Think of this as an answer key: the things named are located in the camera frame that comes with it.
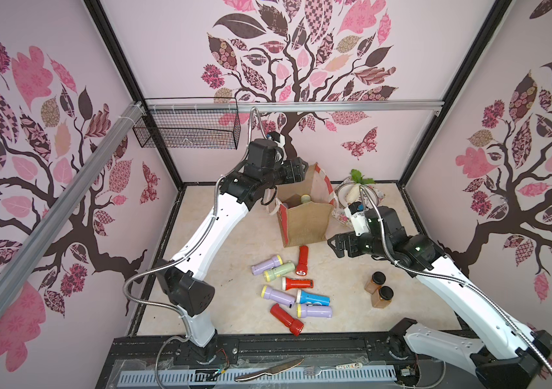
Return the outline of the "brown jute tote bag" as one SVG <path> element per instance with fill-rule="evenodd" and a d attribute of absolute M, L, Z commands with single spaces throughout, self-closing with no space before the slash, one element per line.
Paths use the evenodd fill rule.
<path fill-rule="evenodd" d="M 281 185 L 274 194 L 267 211 L 277 217 L 285 248 L 325 240 L 337 200 L 329 177 L 318 164 L 309 166 L 301 183 Z M 311 196 L 311 202 L 302 204 L 305 194 Z"/>

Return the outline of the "purple flashlight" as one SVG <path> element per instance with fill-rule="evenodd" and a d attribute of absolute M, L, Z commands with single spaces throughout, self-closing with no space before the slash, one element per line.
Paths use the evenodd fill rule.
<path fill-rule="evenodd" d="M 298 304 L 296 306 L 296 315 L 299 319 L 303 318 L 321 318 L 331 319 L 333 310 L 330 306 L 314 306 L 308 304 Z"/>
<path fill-rule="evenodd" d="M 296 303 L 296 297 L 279 290 L 274 290 L 268 285 L 263 286 L 261 290 L 261 297 L 266 300 L 274 301 L 275 303 L 286 306 L 288 308 L 292 308 L 293 305 Z"/>
<path fill-rule="evenodd" d="M 252 265 L 251 271 L 254 276 L 258 276 L 265 271 L 282 266 L 282 264 L 283 264 L 282 257 L 279 254 L 276 254 L 270 259 L 267 259 L 259 264 Z"/>

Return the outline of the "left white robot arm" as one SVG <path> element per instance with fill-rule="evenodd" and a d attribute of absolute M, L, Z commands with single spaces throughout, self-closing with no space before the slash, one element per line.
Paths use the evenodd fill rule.
<path fill-rule="evenodd" d="M 213 301 L 215 288 L 204 278 L 216 254 L 236 225 L 256 203 L 266 205 L 264 194 L 283 184 L 301 183 L 308 163 L 299 157 L 287 158 L 285 140 L 274 132 L 249 142 L 243 159 L 214 187 L 211 211 L 183 246 L 168 261 L 130 277 L 123 285 L 123 295 L 138 305 L 156 306 L 174 311 L 185 327 L 185 341 L 207 348 L 217 331 L 206 309 Z M 156 275 L 168 303 L 137 298 L 130 292 L 142 277 Z"/>

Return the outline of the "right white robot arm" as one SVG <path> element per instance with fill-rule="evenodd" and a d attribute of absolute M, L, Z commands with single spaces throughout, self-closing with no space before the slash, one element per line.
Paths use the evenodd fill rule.
<path fill-rule="evenodd" d="M 394 358 L 427 355 L 472 374 L 486 388 L 527 388 L 543 369 L 552 377 L 552 335 L 514 319 L 427 235 L 408 235 L 390 207 L 356 202 L 344 213 L 354 229 L 329 238 L 337 257 L 368 254 L 389 261 L 441 297 L 475 334 L 456 336 L 402 319 L 389 332 Z"/>

